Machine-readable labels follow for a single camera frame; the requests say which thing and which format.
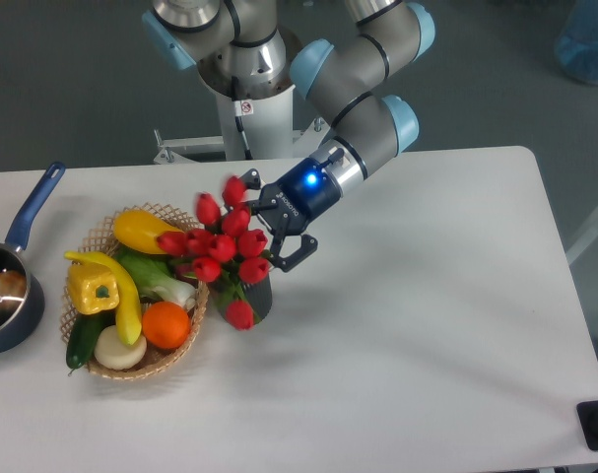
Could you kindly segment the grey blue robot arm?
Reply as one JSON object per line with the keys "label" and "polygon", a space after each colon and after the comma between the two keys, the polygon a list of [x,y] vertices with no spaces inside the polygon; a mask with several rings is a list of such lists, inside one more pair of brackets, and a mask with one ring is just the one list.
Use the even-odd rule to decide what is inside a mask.
{"label": "grey blue robot arm", "polygon": [[418,137],[415,112],[373,89],[417,60],[434,41],[432,16],[405,1],[350,1],[357,37],[337,49],[284,30],[273,1],[154,1],[145,31],[172,66],[195,68],[215,95],[230,161],[295,155],[293,98],[324,121],[323,139],[276,181],[247,184],[252,212],[272,238],[272,262],[289,271],[312,254],[308,225]]}

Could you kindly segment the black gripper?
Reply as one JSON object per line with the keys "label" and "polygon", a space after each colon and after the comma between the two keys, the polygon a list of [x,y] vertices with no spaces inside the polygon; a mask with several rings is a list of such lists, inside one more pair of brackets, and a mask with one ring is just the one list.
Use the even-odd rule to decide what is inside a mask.
{"label": "black gripper", "polygon": [[[264,187],[257,169],[249,169],[239,179],[245,191],[238,207],[247,210],[250,216],[260,216],[274,232],[269,249],[270,263],[284,273],[292,271],[318,248],[314,236],[301,233],[341,199],[341,191],[314,158],[303,159]],[[275,206],[262,210],[261,203],[272,200],[276,202]],[[279,230],[282,222],[288,223],[285,232]],[[299,234],[299,247],[283,255],[286,236]]]}

